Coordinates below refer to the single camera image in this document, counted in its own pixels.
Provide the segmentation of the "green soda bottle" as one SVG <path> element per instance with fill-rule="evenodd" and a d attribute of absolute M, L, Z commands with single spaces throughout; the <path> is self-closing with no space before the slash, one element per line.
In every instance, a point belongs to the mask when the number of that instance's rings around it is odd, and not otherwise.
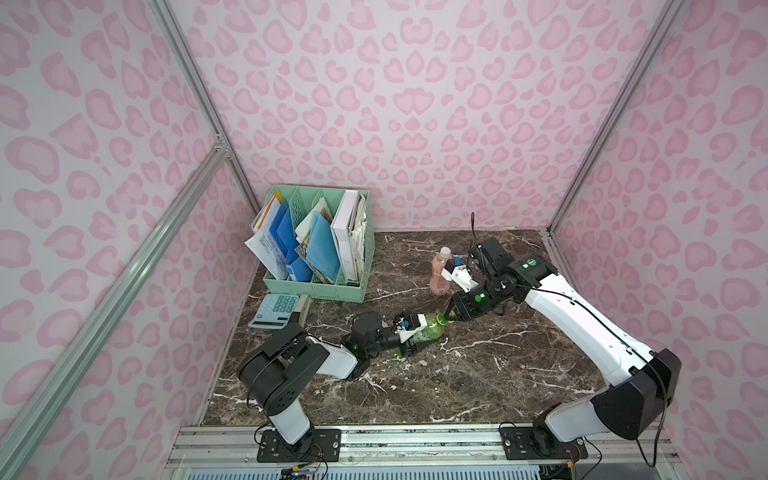
<path fill-rule="evenodd" d="M 395 349 L 395 354 L 401 358 L 413 356 L 435 343 L 443 335 L 445 327 L 448 324 L 439 324 L 437 321 L 438 314 L 440 313 L 424 314 L 427 320 L 427 327 L 416 333 L 406 343 L 400 343 L 400 346 Z"/>

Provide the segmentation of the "pink drink bottle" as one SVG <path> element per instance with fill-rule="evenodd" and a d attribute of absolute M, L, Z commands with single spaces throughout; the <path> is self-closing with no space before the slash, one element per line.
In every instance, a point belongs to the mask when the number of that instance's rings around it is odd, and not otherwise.
<path fill-rule="evenodd" d="M 445 266 L 445 263 L 453 258 L 451 254 L 450 258 L 442 258 L 439 252 L 433 257 L 431 261 L 432 275 L 429 282 L 430 290 L 437 296 L 446 295 L 451 291 L 451 282 L 445 280 L 441 272 Z"/>

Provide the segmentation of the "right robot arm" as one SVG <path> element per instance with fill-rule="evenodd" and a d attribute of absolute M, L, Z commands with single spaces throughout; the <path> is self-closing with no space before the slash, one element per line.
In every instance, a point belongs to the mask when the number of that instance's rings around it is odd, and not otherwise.
<path fill-rule="evenodd" d="M 451 259 L 443 278 L 461 287 L 445 316 L 479 318 L 507 301 L 525 303 L 555 324 L 597 366 L 607 386 L 559 404 L 534 421 L 542 449 L 583 436 L 611 432 L 635 440 L 673 400 L 681 370 L 670 350 L 655 351 L 616 326 L 571 286 L 546 258 L 519 259 L 495 238 L 475 244 L 467 260 Z"/>

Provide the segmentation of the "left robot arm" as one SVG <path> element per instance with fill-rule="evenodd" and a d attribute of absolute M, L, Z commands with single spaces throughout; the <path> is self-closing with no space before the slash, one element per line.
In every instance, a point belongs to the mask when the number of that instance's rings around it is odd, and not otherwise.
<path fill-rule="evenodd" d="M 237 376 L 247 399 L 256 402 L 282 440 L 293 449 L 313 442 L 313 425 L 299 396 L 317 375 L 354 380 L 387 350 L 404 352 L 406 342 L 427 327 L 423 314 L 403 312 L 387 326 L 380 314 L 357 316 L 337 346 L 321 341 L 291 321 L 250 353 Z"/>

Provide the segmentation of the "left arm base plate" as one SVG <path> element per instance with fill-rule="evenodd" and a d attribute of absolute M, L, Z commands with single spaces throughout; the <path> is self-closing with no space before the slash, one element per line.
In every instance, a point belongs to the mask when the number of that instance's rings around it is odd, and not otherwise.
<path fill-rule="evenodd" d="M 310 428 L 294 444 L 289 444 L 277 430 L 265 430 L 259 443 L 258 463 L 303 463 L 315 460 L 331 463 L 339 460 L 341 431 Z"/>

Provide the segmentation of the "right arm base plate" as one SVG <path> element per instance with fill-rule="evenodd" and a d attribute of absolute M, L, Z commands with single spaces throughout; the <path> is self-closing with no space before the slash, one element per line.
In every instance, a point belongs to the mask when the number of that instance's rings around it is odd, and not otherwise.
<path fill-rule="evenodd" d="M 507 460 L 563 460 L 576 463 L 589 457 L 582 439 L 561 442 L 545 427 L 503 423 L 499 434 Z"/>

